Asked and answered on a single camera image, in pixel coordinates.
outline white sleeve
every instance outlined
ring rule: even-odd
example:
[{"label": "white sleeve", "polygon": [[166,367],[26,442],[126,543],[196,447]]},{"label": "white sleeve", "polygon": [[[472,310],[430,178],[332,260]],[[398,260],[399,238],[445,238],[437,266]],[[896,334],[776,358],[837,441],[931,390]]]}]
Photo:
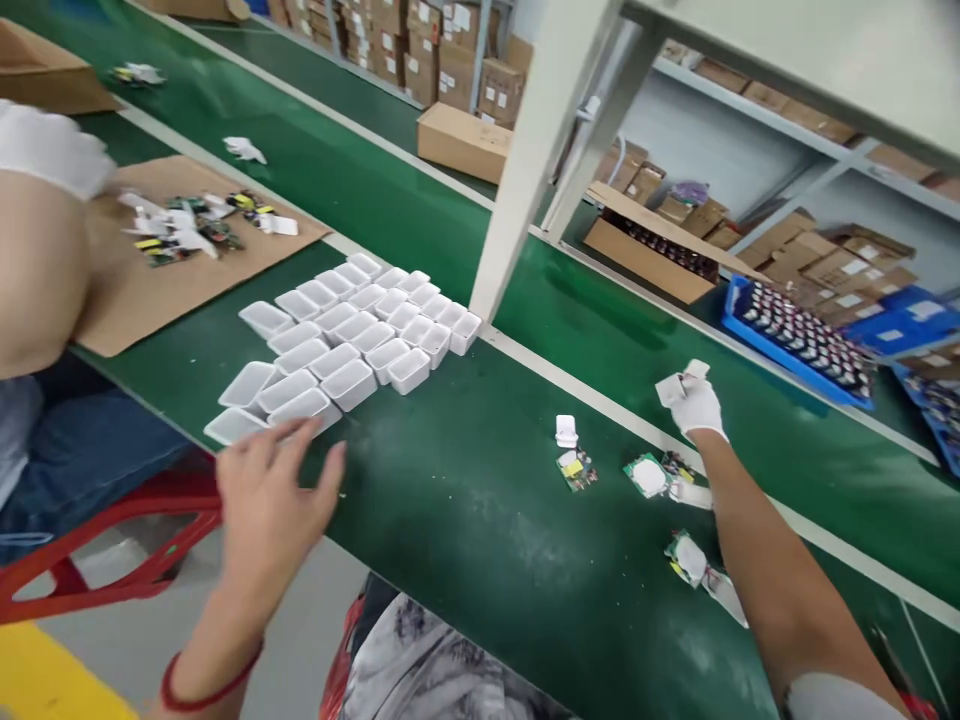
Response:
[{"label": "white sleeve", "polygon": [[872,690],[826,673],[808,673],[787,690],[784,703],[791,720],[904,720]]}]

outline white glove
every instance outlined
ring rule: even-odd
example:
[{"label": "white glove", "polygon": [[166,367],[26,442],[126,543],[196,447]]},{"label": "white glove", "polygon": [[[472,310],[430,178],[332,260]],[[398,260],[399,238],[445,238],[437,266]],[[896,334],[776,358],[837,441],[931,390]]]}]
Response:
[{"label": "white glove", "polygon": [[687,395],[671,405],[670,412],[684,437],[689,438],[691,430],[709,429],[716,430],[728,440],[720,420],[720,401],[710,381],[685,377],[682,383]]},{"label": "white glove", "polygon": [[117,166],[70,118],[0,100],[0,170],[32,175],[87,202]]}]

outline green workbench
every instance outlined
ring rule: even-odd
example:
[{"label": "green workbench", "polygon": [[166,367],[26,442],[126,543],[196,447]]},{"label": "green workbench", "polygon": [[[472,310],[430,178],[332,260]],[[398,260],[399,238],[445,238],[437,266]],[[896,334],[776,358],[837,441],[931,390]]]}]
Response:
[{"label": "green workbench", "polygon": [[[27,0],[5,5],[100,70],[128,60],[162,68],[166,87],[120,94],[225,159],[224,136],[251,137],[269,159],[245,168],[255,179],[469,298],[486,210],[139,10],[108,0],[83,7],[66,17]],[[84,124],[122,163],[170,152],[116,117]],[[270,357],[236,312],[341,260],[315,245],[117,358],[85,356],[203,443],[223,387],[245,362]],[[960,605],[960,550],[948,542],[960,493],[896,444],[536,239],[495,325],[670,434],[653,383],[691,357],[707,361],[728,431],[768,493]],[[744,387],[751,392],[736,400],[725,391]],[[576,415],[601,474],[576,495],[554,466],[560,412]],[[619,468],[653,448],[620,425],[478,342],[409,398],[384,389],[346,416],[316,444],[308,476],[341,437],[354,461],[332,537],[581,715],[772,716],[749,633],[662,557],[671,530],[686,527],[717,560],[712,517],[643,501]],[[942,546],[918,553],[931,537]],[[933,699],[899,600],[817,557],[858,618],[884,626]],[[911,616],[949,688],[957,636]]]}]

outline cardboard sheet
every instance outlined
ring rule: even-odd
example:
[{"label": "cardboard sheet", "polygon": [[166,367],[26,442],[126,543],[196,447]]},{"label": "cardboard sheet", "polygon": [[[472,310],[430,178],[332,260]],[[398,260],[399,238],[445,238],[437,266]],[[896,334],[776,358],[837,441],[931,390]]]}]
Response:
[{"label": "cardboard sheet", "polygon": [[[145,198],[165,204],[175,195],[211,192],[226,197],[243,188],[183,156],[125,167],[116,182],[135,187]],[[90,205],[93,278],[74,339],[85,348],[113,357],[152,335],[181,315],[239,285],[331,232],[273,197],[259,195],[277,214],[297,221],[295,237],[266,235],[237,213],[227,219],[246,250],[224,252],[219,260],[205,255],[151,268],[122,232],[133,227],[134,211],[104,196]]]},{"label": "cardboard sheet", "polygon": [[0,98],[63,115],[116,110],[94,69],[46,38],[0,18]]}]

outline white cloth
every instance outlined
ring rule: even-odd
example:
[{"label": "white cloth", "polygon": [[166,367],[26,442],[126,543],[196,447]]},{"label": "white cloth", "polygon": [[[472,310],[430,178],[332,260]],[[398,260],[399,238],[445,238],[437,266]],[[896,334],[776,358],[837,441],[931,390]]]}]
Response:
[{"label": "white cloth", "polygon": [[116,169],[106,146],[70,118],[0,100],[0,170],[32,175],[86,202]]},{"label": "white cloth", "polygon": [[0,510],[27,465],[30,433],[42,405],[40,386],[29,375],[0,380]]},{"label": "white cloth", "polygon": [[787,690],[784,705],[791,720],[904,720],[872,690],[826,673],[797,678]]},{"label": "white cloth", "polygon": [[720,401],[710,381],[685,377],[681,382],[686,397],[670,406],[670,414],[680,432],[689,437],[687,433],[691,430],[706,428],[716,430],[726,439],[720,419]]}]

